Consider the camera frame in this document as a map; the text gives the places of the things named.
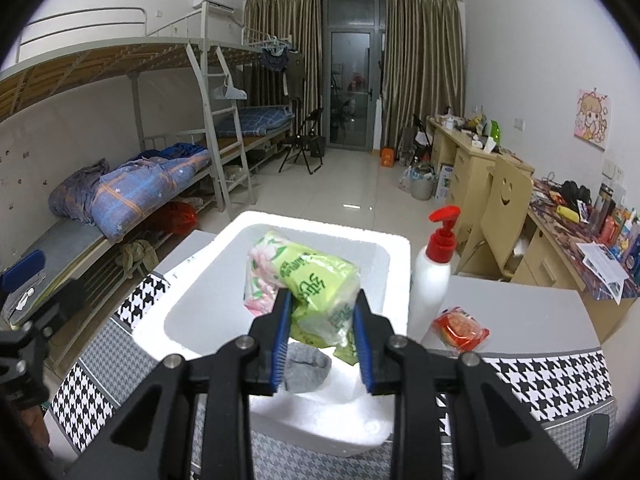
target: glass door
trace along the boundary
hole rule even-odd
[[[370,44],[367,32],[331,33],[330,144],[367,147]]]
[[[322,126],[329,146],[366,151],[373,148],[384,2],[323,0]]]

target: bed ladder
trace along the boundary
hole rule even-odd
[[[228,86],[233,86],[233,78],[229,70],[229,66],[226,63],[224,53],[222,49],[216,47],[216,55],[220,62],[220,68],[222,72],[219,74],[209,74],[209,61],[208,61],[208,48],[202,49],[200,54],[200,63],[196,59],[196,55],[193,51],[193,47],[190,43],[187,44],[187,56],[191,63],[191,67],[196,75],[198,86],[200,88],[200,95],[202,97],[202,110],[204,113],[204,127],[207,137],[207,149],[212,156],[211,165],[211,177],[214,182],[214,188],[216,190],[216,201],[218,202],[218,210],[222,211],[221,205],[226,208],[226,213],[229,216],[229,220],[233,220],[236,217],[233,203],[231,202],[230,192],[240,184],[246,183],[247,193],[249,197],[249,203],[255,204],[254,189],[251,182],[251,172],[249,170],[249,163],[246,160],[246,152],[244,150],[244,142],[242,139],[242,130],[240,129],[240,115],[238,114],[238,103],[236,100],[230,101],[230,106],[222,108],[222,110],[211,110],[211,104],[209,100],[209,77],[224,77]],[[225,146],[222,150],[218,145],[218,138],[216,137],[216,127],[214,125],[213,117],[223,114],[233,113],[234,124],[236,126],[236,142]],[[239,150],[240,159],[242,161],[242,173],[233,181],[228,181],[225,177],[225,170],[222,166],[221,155],[232,152],[233,150]]]

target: brown curtain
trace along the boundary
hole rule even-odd
[[[291,35],[293,46],[303,54],[306,81],[302,106],[297,112],[304,118],[320,104],[322,74],[322,7],[320,0],[246,0],[244,24],[247,27],[285,39]],[[248,71],[245,87],[252,105],[287,102],[282,94],[282,75],[258,64]]]
[[[457,0],[386,0],[382,145],[449,105],[464,112],[462,24]]]

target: cartoon girl picture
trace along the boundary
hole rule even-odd
[[[574,136],[604,148],[609,132],[609,109],[608,96],[598,94],[595,88],[591,92],[580,90]]]

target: metal bolt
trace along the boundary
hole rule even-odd
[[[170,354],[162,359],[162,364],[173,370],[182,364],[184,358],[180,354]]]
[[[389,344],[393,348],[404,348],[409,344],[409,340],[403,335],[393,335],[389,338]]]
[[[460,360],[463,365],[469,367],[478,366],[480,364],[480,357],[475,352],[466,352],[462,354]]]
[[[241,335],[236,339],[236,346],[241,350],[248,350],[255,345],[255,339],[250,335]]]

